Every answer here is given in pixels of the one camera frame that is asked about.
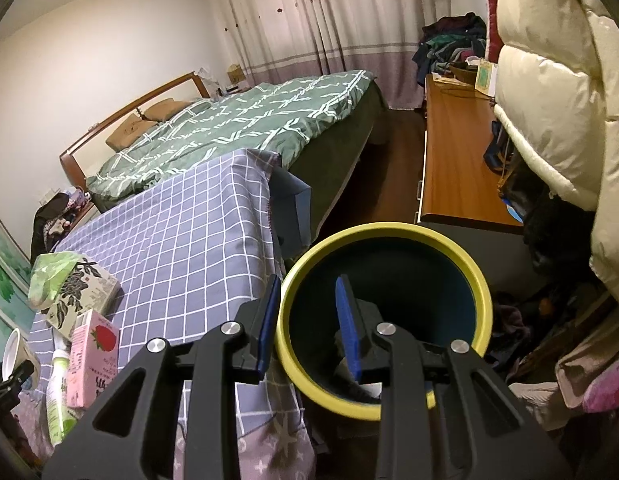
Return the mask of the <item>white yogurt cup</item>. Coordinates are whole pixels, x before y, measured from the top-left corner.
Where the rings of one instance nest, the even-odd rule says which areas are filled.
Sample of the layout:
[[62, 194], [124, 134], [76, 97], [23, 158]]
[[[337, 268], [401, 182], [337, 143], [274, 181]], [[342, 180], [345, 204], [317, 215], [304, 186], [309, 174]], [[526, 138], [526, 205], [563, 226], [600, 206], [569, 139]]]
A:
[[25, 361], [29, 361], [33, 365], [33, 371], [25, 381], [23, 388], [34, 391], [40, 383], [40, 360], [30, 348], [20, 328], [15, 328], [5, 344], [2, 359], [3, 380], [11, 378], [16, 368]]

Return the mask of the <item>white green drink bottle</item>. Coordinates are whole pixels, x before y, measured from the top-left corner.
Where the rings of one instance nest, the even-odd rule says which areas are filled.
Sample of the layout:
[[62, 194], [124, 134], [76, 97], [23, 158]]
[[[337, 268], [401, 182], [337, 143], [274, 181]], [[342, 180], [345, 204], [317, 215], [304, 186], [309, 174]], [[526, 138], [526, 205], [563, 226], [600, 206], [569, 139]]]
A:
[[67, 377], [70, 367], [70, 346], [56, 330], [52, 331], [52, 374], [46, 388], [46, 411], [49, 440], [52, 446], [60, 444], [74, 428], [80, 414], [68, 407]]

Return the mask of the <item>pink strawberry milk carton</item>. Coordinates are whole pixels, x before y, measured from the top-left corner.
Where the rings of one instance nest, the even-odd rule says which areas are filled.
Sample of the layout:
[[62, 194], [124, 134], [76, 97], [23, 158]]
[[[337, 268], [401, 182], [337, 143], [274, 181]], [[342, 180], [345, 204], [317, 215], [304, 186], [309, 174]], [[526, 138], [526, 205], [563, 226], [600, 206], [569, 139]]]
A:
[[76, 320], [67, 374], [69, 408], [86, 410], [118, 372], [119, 329], [90, 309]]

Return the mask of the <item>black white patterned box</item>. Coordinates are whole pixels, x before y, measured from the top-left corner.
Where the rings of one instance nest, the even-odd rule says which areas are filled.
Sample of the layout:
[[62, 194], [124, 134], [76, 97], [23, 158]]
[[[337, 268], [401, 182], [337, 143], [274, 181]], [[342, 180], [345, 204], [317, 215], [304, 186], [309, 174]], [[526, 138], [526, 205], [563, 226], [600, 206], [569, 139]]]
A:
[[89, 310], [105, 315], [120, 288], [113, 274], [82, 256], [59, 285], [48, 288], [52, 296], [40, 312], [64, 340], [70, 341], [78, 319]]

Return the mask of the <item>green plastic bag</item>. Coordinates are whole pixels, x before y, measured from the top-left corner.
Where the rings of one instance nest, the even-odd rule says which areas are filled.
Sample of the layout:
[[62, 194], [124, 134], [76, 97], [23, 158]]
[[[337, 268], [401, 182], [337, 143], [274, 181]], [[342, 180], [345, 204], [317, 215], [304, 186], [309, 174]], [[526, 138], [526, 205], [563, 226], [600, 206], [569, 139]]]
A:
[[61, 286], [83, 259], [77, 252], [48, 252], [39, 255], [32, 267], [28, 299], [34, 310], [55, 301]]

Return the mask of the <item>yellow rimmed trash bin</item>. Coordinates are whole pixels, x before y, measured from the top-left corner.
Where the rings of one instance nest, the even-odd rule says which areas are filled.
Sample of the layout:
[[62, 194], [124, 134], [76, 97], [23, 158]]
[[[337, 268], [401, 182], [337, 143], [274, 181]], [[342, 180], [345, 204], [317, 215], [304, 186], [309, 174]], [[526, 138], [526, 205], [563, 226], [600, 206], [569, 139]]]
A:
[[455, 339], [479, 356], [491, 339], [493, 303], [477, 263], [447, 236], [423, 226], [375, 222], [335, 233], [312, 247], [282, 283], [276, 349], [286, 374], [332, 413], [376, 422], [380, 404], [338, 373], [343, 353], [335, 283], [346, 275], [359, 300], [418, 340]]

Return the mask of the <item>purple patterned cloth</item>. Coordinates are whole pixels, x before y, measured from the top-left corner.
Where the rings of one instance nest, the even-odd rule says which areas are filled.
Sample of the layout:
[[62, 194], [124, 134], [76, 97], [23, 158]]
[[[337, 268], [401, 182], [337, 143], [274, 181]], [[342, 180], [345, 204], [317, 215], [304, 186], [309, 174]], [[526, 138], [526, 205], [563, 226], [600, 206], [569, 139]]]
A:
[[[12, 411], [33, 453], [46, 463], [54, 447], [47, 428], [45, 400], [20, 394]], [[276, 415], [261, 428], [237, 441], [241, 479], [314, 479], [316, 455], [305, 428], [293, 430], [291, 422]]]

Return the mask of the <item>blue checked tablecloth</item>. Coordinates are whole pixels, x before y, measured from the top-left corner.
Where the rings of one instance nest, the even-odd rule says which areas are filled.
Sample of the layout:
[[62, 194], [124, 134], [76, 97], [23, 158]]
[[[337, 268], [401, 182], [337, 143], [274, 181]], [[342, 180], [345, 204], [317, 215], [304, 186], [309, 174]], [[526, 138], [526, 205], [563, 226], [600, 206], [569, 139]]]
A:
[[120, 367], [147, 341], [195, 341], [262, 296], [284, 264], [274, 240], [273, 152], [240, 148], [125, 200], [58, 246], [116, 277], [108, 313]]

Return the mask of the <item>white nightstand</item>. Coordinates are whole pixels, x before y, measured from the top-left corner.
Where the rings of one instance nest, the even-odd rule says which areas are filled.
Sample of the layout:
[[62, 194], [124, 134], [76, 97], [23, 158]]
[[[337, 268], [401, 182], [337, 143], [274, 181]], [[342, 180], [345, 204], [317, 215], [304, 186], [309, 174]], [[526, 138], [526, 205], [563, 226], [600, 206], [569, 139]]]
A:
[[100, 215], [99, 209], [93, 204], [85, 205], [80, 211], [72, 211], [70, 214], [57, 219], [49, 228], [48, 240], [52, 246], [56, 246], [71, 232], [85, 226], [89, 221]]

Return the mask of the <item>wooden desk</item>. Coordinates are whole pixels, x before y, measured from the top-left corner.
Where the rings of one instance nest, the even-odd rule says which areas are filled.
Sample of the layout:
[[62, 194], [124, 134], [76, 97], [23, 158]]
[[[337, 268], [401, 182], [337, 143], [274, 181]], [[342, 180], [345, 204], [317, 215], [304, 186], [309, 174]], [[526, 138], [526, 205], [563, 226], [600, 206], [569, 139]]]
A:
[[483, 155], [492, 142], [491, 100], [471, 86], [425, 80], [425, 136], [418, 220], [520, 234]]

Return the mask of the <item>brown pillow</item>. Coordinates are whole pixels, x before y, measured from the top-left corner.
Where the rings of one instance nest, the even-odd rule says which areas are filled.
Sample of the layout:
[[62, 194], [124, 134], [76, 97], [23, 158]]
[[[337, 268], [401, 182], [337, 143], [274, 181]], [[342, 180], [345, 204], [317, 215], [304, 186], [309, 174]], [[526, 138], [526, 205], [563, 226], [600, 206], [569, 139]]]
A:
[[119, 152], [129, 148], [138, 138], [151, 128], [155, 127], [157, 122], [149, 122], [137, 116], [136, 114], [128, 115], [119, 127], [114, 130], [106, 139], [106, 144], [113, 151]]
[[142, 117], [149, 122], [166, 122], [190, 105], [188, 101], [176, 101], [168, 98], [152, 104], [142, 112]]

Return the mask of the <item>cream puffer jacket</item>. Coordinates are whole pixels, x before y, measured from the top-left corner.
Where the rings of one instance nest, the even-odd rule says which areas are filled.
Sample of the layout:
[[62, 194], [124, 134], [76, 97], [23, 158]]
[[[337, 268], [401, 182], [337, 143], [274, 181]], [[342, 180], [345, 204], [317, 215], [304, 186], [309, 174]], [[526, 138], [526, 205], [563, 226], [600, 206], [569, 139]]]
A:
[[497, 118], [526, 165], [595, 215], [589, 265], [619, 302], [619, 26], [601, 0], [497, 0]]

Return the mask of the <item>pile of clothes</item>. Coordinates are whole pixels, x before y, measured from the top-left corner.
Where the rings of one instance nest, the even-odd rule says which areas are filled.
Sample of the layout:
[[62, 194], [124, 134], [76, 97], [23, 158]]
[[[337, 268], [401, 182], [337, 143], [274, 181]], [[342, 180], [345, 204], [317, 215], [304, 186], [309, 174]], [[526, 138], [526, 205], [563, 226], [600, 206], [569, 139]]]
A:
[[417, 65], [416, 81], [424, 86], [428, 74], [444, 75], [449, 64], [460, 62], [462, 53], [483, 58], [487, 27], [483, 18], [468, 12], [462, 16], [444, 16], [424, 26], [423, 37], [413, 55]]

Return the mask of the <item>red dotted quilted coat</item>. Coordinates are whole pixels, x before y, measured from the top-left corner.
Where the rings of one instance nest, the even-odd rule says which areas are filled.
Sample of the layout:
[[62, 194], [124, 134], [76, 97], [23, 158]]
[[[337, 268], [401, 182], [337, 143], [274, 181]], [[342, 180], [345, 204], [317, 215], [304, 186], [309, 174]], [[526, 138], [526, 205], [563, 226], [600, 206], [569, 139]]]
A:
[[497, 63], [500, 50], [503, 47], [497, 27], [497, 0], [486, 0], [487, 20], [486, 20], [486, 59], [491, 63]]

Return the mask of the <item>yellow tissue box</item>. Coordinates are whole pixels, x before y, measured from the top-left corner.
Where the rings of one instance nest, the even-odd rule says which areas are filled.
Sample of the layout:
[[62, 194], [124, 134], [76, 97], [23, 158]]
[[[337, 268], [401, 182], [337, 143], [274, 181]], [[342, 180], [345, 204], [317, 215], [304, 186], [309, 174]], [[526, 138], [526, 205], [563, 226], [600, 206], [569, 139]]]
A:
[[236, 86], [236, 84], [240, 84], [241, 81], [247, 80], [247, 76], [239, 64], [232, 64], [228, 67], [227, 77], [232, 86]]

